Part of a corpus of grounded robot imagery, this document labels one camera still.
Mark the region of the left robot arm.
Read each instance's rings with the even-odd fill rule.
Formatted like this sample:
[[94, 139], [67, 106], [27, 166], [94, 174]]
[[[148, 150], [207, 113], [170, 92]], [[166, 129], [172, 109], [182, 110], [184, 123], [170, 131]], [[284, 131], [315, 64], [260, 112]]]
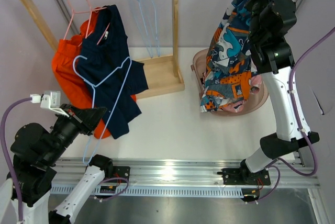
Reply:
[[94, 188], [113, 178], [112, 159], [95, 155], [70, 195], [48, 211], [56, 161], [79, 134], [93, 134], [107, 109], [63, 104], [60, 110], [51, 131], [38, 123], [27, 124], [18, 130], [10, 148], [14, 158], [7, 177], [13, 181], [11, 203], [18, 223], [74, 223]]

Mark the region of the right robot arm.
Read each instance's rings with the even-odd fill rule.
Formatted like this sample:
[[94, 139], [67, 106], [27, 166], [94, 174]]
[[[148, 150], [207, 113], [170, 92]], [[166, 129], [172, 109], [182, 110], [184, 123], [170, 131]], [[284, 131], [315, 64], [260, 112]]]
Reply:
[[296, 24], [296, 4], [292, 0], [248, 0], [251, 13], [249, 42], [251, 59], [270, 95], [276, 132], [260, 139], [260, 147], [241, 162], [239, 178], [251, 184], [258, 173], [278, 158], [320, 140], [304, 119], [295, 84], [291, 47], [285, 35]]

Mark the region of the pink wire hanger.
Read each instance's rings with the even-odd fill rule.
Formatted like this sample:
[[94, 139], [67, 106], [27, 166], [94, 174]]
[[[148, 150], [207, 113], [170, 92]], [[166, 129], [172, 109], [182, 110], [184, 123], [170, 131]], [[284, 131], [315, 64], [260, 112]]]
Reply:
[[72, 23], [73, 23], [74, 16], [75, 16], [76, 14], [86, 14], [86, 13], [91, 13], [91, 12], [92, 12], [92, 10], [91, 10], [91, 5], [90, 5], [89, 0], [86, 0], [86, 2], [87, 2], [87, 4], [88, 4], [88, 6], [89, 6], [90, 9], [89, 9], [89, 10], [86, 10], [86, 11], [76, 11], [76, 10], [73, 8], [73, 6], [72, 6], [70, 0], [66, 0], [66, 1], [67, 1], [68, 6], [69, 6], [70, 9], [71, 9], [71, 18], [70, 18], [70, 20], [69, 20], [69, 24], [68, 24], [66, 33], [65, 33], [65, 35], [64, 35], [64, 38], [63, 38], [64, 40], [66, 39], [66, 37], [67, 37], [67, 35], [68, 35], [68, 33], [69, 33], [70, 30], [71, 30], [74, 34], [78, 33], [78, 31], [75, 30], [76, 27], [74, 27], [74, 28], [72, 27]]
[[88, 7], [89, 7], [89, 19], [88, 19], [88, 23], [87, 23], [87, 28], [86, 28], [86, 33], [85, 33], [85, 38], [87, 38], [92, 32], [90, 32], [90, 24], [91, 24], [91, 20], [92, 20], [92, 15], [93, 13], [96, 13], [100, 10], [103, 10], [105, 9], [104, 7], [102, 8], [96, 8], [96, 9], [93, 9], [92, 6], [91, 6], [91, 2], [90, 0], [86, 0], [87, 4], [88, 4]]

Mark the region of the blue orange patterned shorts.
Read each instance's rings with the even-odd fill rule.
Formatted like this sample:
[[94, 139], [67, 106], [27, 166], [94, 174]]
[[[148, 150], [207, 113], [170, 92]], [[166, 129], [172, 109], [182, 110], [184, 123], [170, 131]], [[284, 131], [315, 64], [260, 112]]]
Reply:
[[206, 70], [203, 73], [204, 93], [200, 101], [202, 112], [208, 102], [205, 92], [208, 87], [222, 78], [251, 72], [259, 75], [251, 59], [249, 25], [251, 14], [246, 10], [248, 0], [233, 0], [212, 37], [206, 55]]

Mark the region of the navy blue shorts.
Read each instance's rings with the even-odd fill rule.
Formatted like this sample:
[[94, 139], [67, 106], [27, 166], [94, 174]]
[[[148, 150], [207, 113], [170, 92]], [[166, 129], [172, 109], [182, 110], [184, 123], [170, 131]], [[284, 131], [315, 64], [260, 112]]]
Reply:
[[127, 35], [116, 5], [105, 6], [95, 30], [83, 39], [75, 69], [86, 79], [96, 107], [106, 107], [103, 129], [114, 139], [129, 132], [141, 114], [132, 96], [148, 89], [144, 64], [129, 59]]

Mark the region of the pink patterned shorts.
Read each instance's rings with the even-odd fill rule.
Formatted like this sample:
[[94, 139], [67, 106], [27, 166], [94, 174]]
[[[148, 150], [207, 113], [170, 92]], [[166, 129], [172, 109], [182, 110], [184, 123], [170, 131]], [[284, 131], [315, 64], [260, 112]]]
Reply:
[[222, 78], [210, 85], [205, 92], [208, 98], [205, 108], [208, 111], [239, 113], [243, 111], [249, 96], [259, 92], [261, 84], [261, 76], [252, 76], [251, 72]]

